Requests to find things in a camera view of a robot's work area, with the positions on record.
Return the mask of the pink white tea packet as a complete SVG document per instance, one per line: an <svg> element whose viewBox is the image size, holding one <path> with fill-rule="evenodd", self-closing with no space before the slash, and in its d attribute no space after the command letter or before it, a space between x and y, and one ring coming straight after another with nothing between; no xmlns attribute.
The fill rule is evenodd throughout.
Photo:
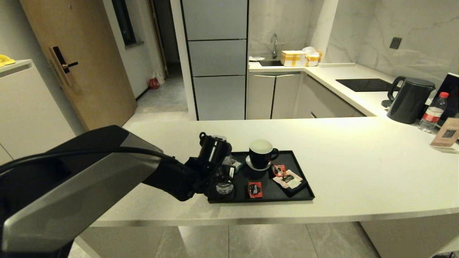
<svg viewBox="0 0 459 258"><path fill-rule="evenodd" d="M282 188L289 190L297 189L304 182L303 178L290 169L287 170L283 176L275 176L273 180Z"/></svg>

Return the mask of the black electric kettle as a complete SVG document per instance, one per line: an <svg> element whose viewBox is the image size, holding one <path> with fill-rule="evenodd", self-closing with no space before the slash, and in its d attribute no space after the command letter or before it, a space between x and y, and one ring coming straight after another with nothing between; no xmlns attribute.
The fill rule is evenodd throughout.
<svg viewBox="0 0 459 258"><path fill-rule="evenodd" d="M388 118L413 124L434 89L435 84L431 81L398 76L387 93L388 100L383 100L381 105L388 108Z"/></svg>

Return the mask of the white saucer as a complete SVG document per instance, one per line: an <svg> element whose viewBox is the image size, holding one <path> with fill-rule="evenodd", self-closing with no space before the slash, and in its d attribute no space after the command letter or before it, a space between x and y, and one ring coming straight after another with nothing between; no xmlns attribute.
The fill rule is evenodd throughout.
<svg viewBox="0 0 459 258"><path fill-rule="evenodd" d="M267 160L264 156L248 155L245 159L246 165L254 171L265 171L271 166L271 160Z"/></svg>

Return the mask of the black mug white inside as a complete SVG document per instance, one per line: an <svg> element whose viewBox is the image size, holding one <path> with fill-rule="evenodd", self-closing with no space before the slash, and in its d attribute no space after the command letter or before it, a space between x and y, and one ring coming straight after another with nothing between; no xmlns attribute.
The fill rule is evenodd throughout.
<svg viewBox="0 0 459 258"><path fill-rule="evenodd" d="M254 169L265 169L280 155L280 151L265 139L257 139L249 146L249 159Z"/></svg>

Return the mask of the black rectangular serving tray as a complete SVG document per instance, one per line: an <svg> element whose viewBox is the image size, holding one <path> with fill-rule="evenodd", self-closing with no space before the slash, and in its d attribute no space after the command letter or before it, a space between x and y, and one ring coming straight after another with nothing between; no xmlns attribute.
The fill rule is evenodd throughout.
<svg viewBox="0 0 459 258"><path fill-rule="evenodd" d="M308 180L306 179L292 150L281 150L279 157L274 160L274 164L284 164L287 170L290 169L304 180L307 180L306 187L293 196L287 195L285 191L286 189L274 182L274 174L271 168L265 171L254 171L249 168L245 162L248 152L233 152L232 156L235 160L244 163L241 170L236 173L234 177L236 195L231 200L208 201L210 204L237 204L269 201L312 201L315 198L315 195L309 186ZM247 184L249 181L259 181L262 183L263 198L249 198L247 193Z"/></svg>

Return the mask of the grey sink cabinet doors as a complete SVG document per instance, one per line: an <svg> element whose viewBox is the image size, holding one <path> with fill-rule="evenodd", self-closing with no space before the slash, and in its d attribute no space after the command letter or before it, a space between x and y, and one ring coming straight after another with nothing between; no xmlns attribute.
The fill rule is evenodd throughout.
<svg viewBox="0 0 459 258"><path fill-rule="evenodd" d="M292 119L300 72L253 72L246 89L246 119Z"/></svg>

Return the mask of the red white bag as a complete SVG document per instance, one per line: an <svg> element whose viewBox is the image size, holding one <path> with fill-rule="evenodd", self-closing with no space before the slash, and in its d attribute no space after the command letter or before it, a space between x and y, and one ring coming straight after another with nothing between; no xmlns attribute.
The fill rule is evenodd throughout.
<svg viewBox="0 0 459 258"><path fill-rule="evenodd" d="M158 89L161 85L165 83L164 74L159 70L156 69L149 79L148 85L149 88L152 90Z"/></svg>

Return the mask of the tall silver refrigerator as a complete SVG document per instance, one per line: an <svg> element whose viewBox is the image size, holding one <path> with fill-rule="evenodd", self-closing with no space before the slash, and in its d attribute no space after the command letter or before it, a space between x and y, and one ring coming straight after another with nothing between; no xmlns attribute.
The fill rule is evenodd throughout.
<svg viewBox="0 0 459 258"><path fill-rule="evenodd" d="M243 120L248 0L180 0L198 120Z"/></svg>

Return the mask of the grey counter base cabinet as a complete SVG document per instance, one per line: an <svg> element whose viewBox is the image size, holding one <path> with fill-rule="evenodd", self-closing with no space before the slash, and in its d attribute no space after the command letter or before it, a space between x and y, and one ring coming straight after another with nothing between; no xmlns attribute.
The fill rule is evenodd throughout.
<svg viewBox="0 0 459 258"><path fill-rule="evenodd" d="M295 119L347 118L365 116L310 75L299 88Z"/></svg>

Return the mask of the yellow white boxes by sink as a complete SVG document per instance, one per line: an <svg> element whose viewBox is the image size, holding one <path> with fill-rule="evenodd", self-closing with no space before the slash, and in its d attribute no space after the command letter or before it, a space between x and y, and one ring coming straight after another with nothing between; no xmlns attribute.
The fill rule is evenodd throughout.
<svg viewBox="0 0 459 258"><path fill-rule="evenodd" d="M282 51L281 63L285 67L305 67L308 59L303 51Z"/></svg>

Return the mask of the white bag yellow box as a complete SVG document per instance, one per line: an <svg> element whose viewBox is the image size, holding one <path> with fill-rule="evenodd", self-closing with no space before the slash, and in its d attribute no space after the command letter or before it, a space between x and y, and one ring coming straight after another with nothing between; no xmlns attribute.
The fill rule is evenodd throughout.
<svg viewBox="0 0 459 258"><path fill-rule="evenodd" d="M317 51L314 47L308 46L302 49L303 53L305 54L306 57L306 64L305 66L307 67L315 67L318 65L322 53L320 51Z"/></svg>

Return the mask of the wooden door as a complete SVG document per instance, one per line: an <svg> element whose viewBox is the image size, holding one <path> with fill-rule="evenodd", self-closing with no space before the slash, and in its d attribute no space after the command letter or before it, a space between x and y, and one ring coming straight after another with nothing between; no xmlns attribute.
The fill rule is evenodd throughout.
<svg viewBox="0 0 459 258"><path fill-rule="evenodd" d="M123 126L137 104L102 0L20 0L48 63L85 130ZM75 87L57 74L58 46Z"/></svg>

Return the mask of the dark narrow window panel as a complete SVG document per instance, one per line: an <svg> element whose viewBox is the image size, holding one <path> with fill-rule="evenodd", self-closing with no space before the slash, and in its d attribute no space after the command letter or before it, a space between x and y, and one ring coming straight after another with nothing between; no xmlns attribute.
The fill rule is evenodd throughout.
<svg viewBox="0 0 459 258"><path fill-rule="evenodd" d="M137 0L111 0L126 48L143 44Z"/></svg>

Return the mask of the brown QR code sign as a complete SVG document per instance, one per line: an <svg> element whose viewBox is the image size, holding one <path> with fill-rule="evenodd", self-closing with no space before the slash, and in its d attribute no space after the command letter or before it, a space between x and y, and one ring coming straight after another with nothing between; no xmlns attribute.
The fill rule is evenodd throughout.
<svg viewBox="0 0 459 258"><path fill-rule="evenodd" d="M444 153L459 154L459 119L448 118L436 137L430 144L430 147Z"/></svg>

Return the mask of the black tablet screen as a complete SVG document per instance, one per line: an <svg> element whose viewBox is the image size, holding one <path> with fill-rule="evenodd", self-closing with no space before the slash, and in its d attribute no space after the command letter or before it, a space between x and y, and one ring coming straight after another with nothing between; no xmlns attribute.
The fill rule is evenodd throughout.
<svg viewBox="0 0 459 258"><path fill-rule="evenodd" d="M434 99L438 98L441 92L447 92L449 96L446 99L446 109L437 122L438 127L441 127L449 117L459 118L459 75L449 72L438 88Z"/></svg>

